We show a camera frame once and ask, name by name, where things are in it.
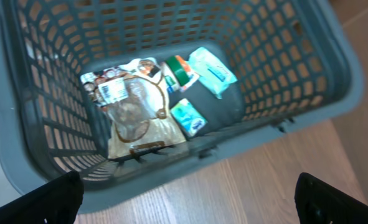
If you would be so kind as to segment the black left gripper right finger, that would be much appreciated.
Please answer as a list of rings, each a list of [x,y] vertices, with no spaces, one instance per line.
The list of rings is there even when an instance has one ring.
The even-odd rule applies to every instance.
[[[303,172],[295,188],[301,224],[368,224],[368,206]]]

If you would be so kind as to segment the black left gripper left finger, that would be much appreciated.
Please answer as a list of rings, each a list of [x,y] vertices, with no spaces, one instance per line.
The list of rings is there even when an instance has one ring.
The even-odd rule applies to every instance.
[[[63,223],[75,221],[84,184],[70,171],[0,207],[0,223]]]

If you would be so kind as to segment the beige brown snack bag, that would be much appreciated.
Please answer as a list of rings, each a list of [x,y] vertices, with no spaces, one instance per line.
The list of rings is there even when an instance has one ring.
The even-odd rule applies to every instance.
[[[155,58],[84,73],[80,81],[111,121],[109,159],[186,141],[171,115],[166,79]]]

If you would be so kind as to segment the small teal tissue pack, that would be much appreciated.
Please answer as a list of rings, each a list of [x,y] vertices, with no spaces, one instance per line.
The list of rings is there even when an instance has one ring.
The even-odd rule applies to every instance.
[[[190,138],[194,137],[207,124],[207,120],[186,98],[181,99],[171,108],[171,114]]]

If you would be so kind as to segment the teal wet wipes pack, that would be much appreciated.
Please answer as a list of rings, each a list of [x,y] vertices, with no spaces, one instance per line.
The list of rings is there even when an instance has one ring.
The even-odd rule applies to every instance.
[[[193,51],[187,62],[200,76],[199,81],[218,99],[222,99],[223,92],[237,81],[234,73],[205,47]]]

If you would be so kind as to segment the small orange tissue pack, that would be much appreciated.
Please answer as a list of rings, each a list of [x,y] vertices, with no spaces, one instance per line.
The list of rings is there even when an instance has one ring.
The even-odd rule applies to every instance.
[[[175,70],[176,78],[180,84],[180,91],[188,90],[199,79],[199,74],[181,57],[176,55],[178,68]]]

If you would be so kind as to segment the green lid jar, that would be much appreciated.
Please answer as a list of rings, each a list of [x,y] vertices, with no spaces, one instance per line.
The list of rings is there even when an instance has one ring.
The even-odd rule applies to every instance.
[[[167,91],[173,93],[183,90],[184,86],[189,83],[189,76],[185,69],[185,61],[181,56],[174,55],[167,58],[161,64],[161,71],[167,83]]]

